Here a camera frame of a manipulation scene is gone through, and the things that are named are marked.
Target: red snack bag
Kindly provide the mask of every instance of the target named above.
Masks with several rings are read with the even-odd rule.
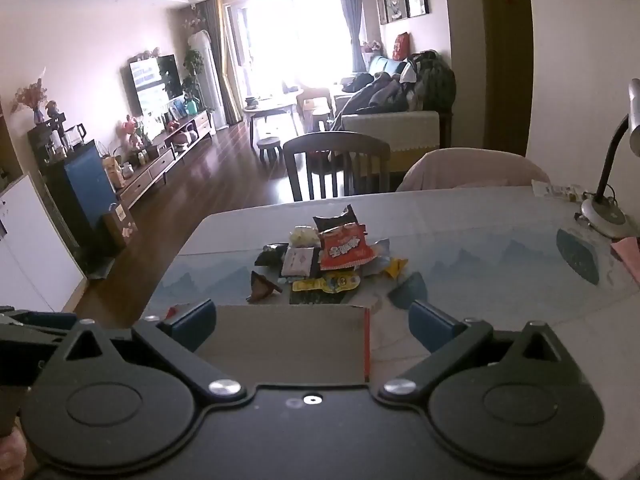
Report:
[[[347,224],[321,234],[320,270],[347,269],[364,265],[376,257],[364,239],[365,226]]]

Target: television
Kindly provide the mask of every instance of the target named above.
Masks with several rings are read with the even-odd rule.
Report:
[[[129,68],[143,115],[161,112],[169,101],[182,95],[175,56],[135,61],[129,63]]]

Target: stool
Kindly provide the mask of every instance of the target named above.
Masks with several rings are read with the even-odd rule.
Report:
[[[282,155],[282,148],[280,147],[280,137],[265,137],[256,142],[256,146],[260,150],[260,160],[264,161],[264,152],[267,152],[269,162],[275,162],[278,160],[276,155],[276,149],[278,153]]]
[[[312,130],[314,132],[321,132],[322,130],[320,129],[320,124],[324,124],[324,130],[326,132],[329,131],[329,115],[330,115],[330,111],[329,108],[316,108],[316,110],[314,110],[311,113],[311,118],[312,118]]]

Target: human hand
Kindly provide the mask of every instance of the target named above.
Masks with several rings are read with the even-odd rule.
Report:
[[[0,480],[20,480],[24,474],[27,445],[18,428],[0,438]]]

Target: pink cloth-covered chair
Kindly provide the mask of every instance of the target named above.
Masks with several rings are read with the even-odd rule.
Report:
[[[532,180],[549,182],[549,177],[523,156],[476,148],[444,148],[429,152],[416,162],[398,191],[530,186]]]

